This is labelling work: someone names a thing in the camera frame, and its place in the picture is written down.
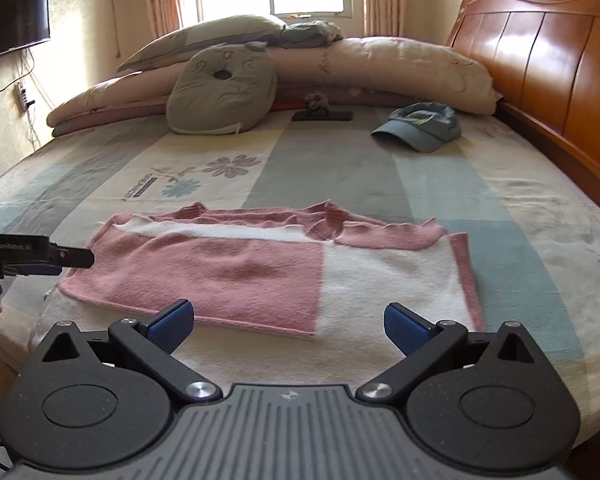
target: power strip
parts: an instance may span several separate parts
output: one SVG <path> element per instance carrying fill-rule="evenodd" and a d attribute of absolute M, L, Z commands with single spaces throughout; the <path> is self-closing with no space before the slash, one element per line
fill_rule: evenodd
<path fill-rule="evenodd" d="M 16 83 L 16 94 L 22 113 L 26 113 L 26 111 L 29 110 L 29 107 L 36 102 L 35 100 L 27 100 L 27 89 L 22 81 Z"/>

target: wooden headboard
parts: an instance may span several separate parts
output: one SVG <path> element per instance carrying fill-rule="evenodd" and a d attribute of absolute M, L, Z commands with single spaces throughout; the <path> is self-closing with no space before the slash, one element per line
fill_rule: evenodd
<path fill-rule="evenodd" d="M 600 206 L 600 0 L 463 0 L 447 44 L 487 67 L 497 116 Z"/>

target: pink and white sweater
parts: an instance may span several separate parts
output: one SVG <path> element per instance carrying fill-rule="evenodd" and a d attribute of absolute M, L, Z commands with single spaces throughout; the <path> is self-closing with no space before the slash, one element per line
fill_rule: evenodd
<path fill-rule="evenodd" d="M 178 298 L 198 322 L 312 337 L 339 323 L 365 330 L 398 301 L 432 320 L 483 328 L 468 237 L 431 219 L 387 224 L 325 202 L 306 209 L 120 213 L 90 241 L 67 295 L 153 314 Z"/>

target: television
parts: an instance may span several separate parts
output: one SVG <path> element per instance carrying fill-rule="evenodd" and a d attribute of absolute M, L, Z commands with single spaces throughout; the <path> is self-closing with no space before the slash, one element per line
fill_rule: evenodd
<path fill-rule="evenodd" d="M 0 56 L 50 39 L 48 0 L 0 0 Z"/>

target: pillow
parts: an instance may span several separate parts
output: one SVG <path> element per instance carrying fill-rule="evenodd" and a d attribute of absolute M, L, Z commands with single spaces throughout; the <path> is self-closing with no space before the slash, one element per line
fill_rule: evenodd
<path fill-rule="evenodd" d="M 495 112 L 488 70 L 446 46 L 408 38 L 347 38 L 327 47 L 268 49 L 281 85 L 337 85 L 419 96 L 474 114 Z"/>
<path fill-rule="evenodd" d="M 167 101 L 167 123 L 179 134 L 243 132 L 269 111 L 277 82 L 264 43 L 206 48 L 176 81 Z"/>
<path fill-rule="evenodd" d="M 278 44 L 285 22 L 275 16 L 240 14 L 196 23 L 174 30 L 141 48 L 118 67 L 123 70 L 148 70 L 188 61 L 196 52 L 219 43 L 265 41 Z"/>

